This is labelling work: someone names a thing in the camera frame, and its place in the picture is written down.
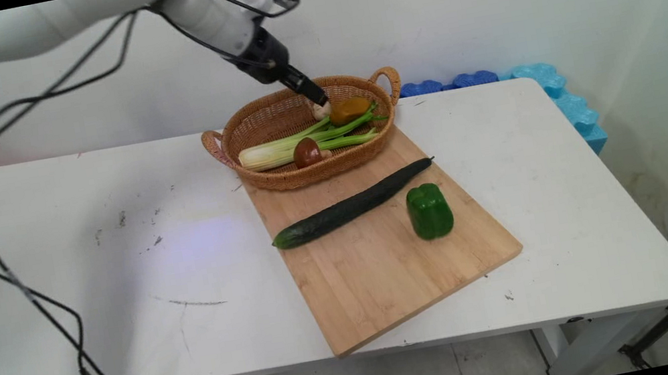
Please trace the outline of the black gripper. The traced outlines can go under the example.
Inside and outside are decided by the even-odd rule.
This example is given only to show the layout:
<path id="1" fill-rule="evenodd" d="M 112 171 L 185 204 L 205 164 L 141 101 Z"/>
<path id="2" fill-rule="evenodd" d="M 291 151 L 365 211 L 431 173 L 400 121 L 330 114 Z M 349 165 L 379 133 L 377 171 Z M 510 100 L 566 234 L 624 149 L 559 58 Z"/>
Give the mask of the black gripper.
<path id="1" fill-rule="evenodd" d="M 327 93 L 301 70 L 290 66 L 289 52 L 281 42 L 261 25 L 254 25 L 253 36 L 248 47 L 237 61 L 239 71 L 246 73 L 261 84 L 279 83 L 293 92 L 306 97 L 317 106 L 329 102 Z"/>

